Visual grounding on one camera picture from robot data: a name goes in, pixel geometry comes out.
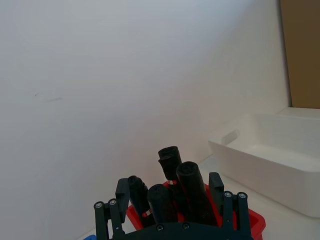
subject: cardboard box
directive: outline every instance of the cardboard box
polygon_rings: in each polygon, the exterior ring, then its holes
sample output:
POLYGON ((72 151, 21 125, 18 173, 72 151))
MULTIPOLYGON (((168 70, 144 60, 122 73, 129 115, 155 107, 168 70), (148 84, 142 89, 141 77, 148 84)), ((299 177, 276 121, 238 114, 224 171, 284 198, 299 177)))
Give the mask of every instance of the cardboard box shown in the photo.
POLYGON ((280 0, 295 108, 320 109, 320 0, 280 0))

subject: white wall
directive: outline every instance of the white wall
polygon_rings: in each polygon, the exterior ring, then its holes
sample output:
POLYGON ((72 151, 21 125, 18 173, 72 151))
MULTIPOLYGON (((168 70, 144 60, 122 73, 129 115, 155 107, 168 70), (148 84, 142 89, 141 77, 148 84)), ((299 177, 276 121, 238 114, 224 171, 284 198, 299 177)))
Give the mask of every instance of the white wall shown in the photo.
POLYGON ((72 240, 157 151, 288 106, 276 0, 2 0, 0 235, 72 240))

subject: white plastic bin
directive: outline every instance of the white plastic bin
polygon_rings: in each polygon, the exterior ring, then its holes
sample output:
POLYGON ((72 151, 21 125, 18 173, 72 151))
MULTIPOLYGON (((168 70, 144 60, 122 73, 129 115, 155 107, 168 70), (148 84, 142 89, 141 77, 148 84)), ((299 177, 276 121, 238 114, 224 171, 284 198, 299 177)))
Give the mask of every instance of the white plastic bin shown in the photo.
POLYGON ((320 119, 247 114, 215 131, 209 144, 223 174, 320 217, 320 119))

